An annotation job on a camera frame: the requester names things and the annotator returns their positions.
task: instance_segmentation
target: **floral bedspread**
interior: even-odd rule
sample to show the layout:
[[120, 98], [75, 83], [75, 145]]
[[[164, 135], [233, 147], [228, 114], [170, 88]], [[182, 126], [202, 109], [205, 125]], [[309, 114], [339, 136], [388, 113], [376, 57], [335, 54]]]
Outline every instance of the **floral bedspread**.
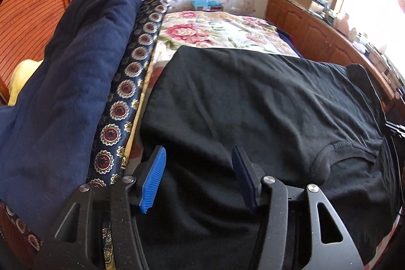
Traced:
[[132, 173], [140, 163], [143, 153], [139, 128], [147, 100], [156, 80], [181, 45], [198, 48], [239, 48], [269, 54], [297, 56], [291, 47], [280, 39], [276, 28], [264, 20], [236, 16], [225, 12], [177, 12], [166, 14], [151, 61], [151, 76], [144, 82], [140, 114], [136, 125], [127, 173]]
[[225, 12], [177, 12], [165, 16], [158, 36], [170, 60], [181, 45], [239, 48], [262, 53], [297, 56], [266, 21]]

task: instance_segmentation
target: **window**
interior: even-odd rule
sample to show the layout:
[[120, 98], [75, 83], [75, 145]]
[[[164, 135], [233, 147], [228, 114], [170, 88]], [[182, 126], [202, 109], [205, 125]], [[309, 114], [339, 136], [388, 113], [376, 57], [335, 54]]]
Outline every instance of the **window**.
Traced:
[[405, 14], [397, 0], [337, 0], [335, 10], [347, 12], [351, 28], [366, 33], [405, 77]]

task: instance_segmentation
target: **bottle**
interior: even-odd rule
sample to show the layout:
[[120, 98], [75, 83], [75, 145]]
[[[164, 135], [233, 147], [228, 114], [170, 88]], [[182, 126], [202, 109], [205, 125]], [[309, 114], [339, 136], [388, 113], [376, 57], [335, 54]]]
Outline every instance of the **bottle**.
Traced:
[[353, 28], [352, 30], [349, 31], [348, 33], [348, 39], [353, 42], [356, 39], [357, 36], [357, 30], [356, 28]]
[[339, 25], [340, 19], [338, 16], [335, 17], [335, 19], [333, 20], [333, 24], [332, 27], [337, 29], [337, 26]]
[[345, 16], [342, 20], [339, 21], [337, 25], [337, 30], [339, 30], [345, 36], [349, 33], [349, 14], [345, 13]]
[[363, 33], [360, 37], [360, 44], [366, 45], [368, 42], [369, 37], [366, 33]]

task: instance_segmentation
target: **striped wooden surface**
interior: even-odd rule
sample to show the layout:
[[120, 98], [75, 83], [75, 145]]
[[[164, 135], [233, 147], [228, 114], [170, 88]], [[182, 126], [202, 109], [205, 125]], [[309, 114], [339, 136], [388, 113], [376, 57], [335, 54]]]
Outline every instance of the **striped wooden surface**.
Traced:
[[0, 77], [9, 84], [22, 60], [42, 60], [65, 10], [64, 0], [4, 0], [0, 4]]
[[10, 94], [6, 84], [0, 78], [0, 105], [5, 105], [9, 102]]

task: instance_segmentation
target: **wooden cabinet door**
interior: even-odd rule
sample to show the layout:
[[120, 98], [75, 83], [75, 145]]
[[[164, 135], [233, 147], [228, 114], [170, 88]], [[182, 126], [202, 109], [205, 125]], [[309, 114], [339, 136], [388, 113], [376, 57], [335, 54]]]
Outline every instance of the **wooden cabinet door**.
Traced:
[[278, 0], [269, 0], [266, 9], [266, 20], [279, 27], [280, 16], [283, 14], [283, 4]]
[[319, 62], [328, 62], [331, 55], [333, 32], [316, 18], [308, 18], [297, 43], [303, 57]]
[[360, 57], [356, 56], [356, 53], [357, 51], [343, 40], [343, 37], [337, 36], [333, 41], [332, 54], [328, 62], [340, 65], [360, 63]]
[[304, 17], [303, 10], [300, 10], [293, 4], [287, 4], [284, 9], [283, 22], [280, 28], [298, 38], [302, 31], [302, 21]]

